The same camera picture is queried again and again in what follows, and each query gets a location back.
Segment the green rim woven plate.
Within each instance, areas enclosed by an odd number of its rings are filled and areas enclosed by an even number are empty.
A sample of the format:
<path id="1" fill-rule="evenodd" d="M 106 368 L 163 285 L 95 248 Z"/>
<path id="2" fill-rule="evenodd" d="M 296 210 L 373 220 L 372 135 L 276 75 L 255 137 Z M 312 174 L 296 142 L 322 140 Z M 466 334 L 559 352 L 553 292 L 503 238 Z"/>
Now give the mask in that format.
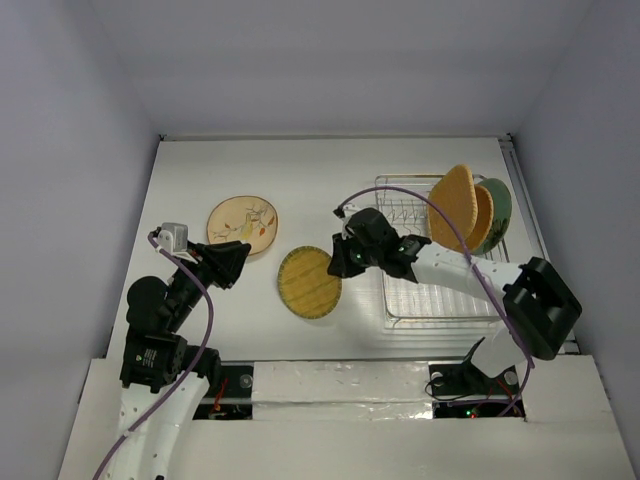
<path id="1" fill-rule="evenodd" d="M 315 246 L 300 246 L 282 260 L 277 290 L 289 311 L 306 320 L 329 315 L 338 305 L 342 280 L 327 273 L 331 256 Z"/>

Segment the beige leaf pattern plate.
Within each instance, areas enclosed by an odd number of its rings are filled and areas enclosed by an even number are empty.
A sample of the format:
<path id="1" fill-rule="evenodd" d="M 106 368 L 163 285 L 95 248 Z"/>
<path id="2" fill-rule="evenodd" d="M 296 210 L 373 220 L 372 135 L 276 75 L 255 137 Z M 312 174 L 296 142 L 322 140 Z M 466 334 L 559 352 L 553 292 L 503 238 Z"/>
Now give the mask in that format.
<path id="1" fill-rule="evenodd" d="M 279 217 L 275 207 L 259 196 L 234 196 L 219 203 L 206 227 L 210 244 L 240 241 L 249 244 L 249 255 L 261 254 L 275 241 Z"/>

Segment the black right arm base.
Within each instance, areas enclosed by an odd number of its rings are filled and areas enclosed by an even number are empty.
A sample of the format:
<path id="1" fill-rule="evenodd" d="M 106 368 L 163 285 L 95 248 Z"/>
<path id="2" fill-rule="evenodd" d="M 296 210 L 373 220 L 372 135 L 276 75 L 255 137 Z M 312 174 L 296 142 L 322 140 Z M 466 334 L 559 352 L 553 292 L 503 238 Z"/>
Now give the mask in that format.
<path id="1" fill-rule="evenodd" d="M 442 402 L 461 400 L 474 395 L 490 396 L 495 389 L 498 393 L 502 392 L 499 382 L 505 382 L 505 375 L 511 373 L 515 376 L 515 381 L 507 388 L 507 393 L 514 394 L 515 387 L 518 385 L 518 376 L 514 365 L 495 377 L 489 377 L 471 363 L 472 355 L 476 353 L 484 340 L 485 338 L 481 338 L 477 341 L 461 363 L 431 364 L 429 366 L 430 380 L 425 385 L 425 393 Z"/>

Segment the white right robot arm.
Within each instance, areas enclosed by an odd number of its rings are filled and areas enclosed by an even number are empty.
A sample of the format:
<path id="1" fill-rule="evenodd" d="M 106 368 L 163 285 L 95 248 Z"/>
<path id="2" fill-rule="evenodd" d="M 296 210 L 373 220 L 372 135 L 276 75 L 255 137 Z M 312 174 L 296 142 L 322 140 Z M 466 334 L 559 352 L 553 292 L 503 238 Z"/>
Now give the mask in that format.
<path id="1" fill-rule="evenodd" d="M 418 235 L 401 236 L 374 208 L 338 208 L 342 229 L 332 237 L 327 272 L 348 279 L 376 267 L 413 284 L 445 287 L 489 302 L 503 322 L 478 340 L 460 368 L 462 384 L 482 392 L 507 368 L 553 360 L 583 312 L 553 265 L 539 257 L 524 264 L 495 262 L 447 249 Z"/>

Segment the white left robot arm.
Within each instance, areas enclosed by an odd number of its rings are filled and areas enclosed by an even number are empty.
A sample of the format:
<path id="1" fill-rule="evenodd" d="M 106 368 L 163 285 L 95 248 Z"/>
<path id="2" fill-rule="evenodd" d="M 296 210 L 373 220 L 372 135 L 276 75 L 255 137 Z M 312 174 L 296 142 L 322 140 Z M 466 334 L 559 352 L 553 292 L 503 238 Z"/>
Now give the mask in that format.
<path id="1" fill-rule="evenodd" d="M 178 331 L 199 301 L 212 316 L 208 288 L 231 288 L 250 247 L 189 243 L 168 281 L 136 280 L 127 292 L 118 449 L 108 479 L 166 479 L 187 424 L 205 395 L 223 389 L 220 355 L 205 340 L 191 345 Z"/>

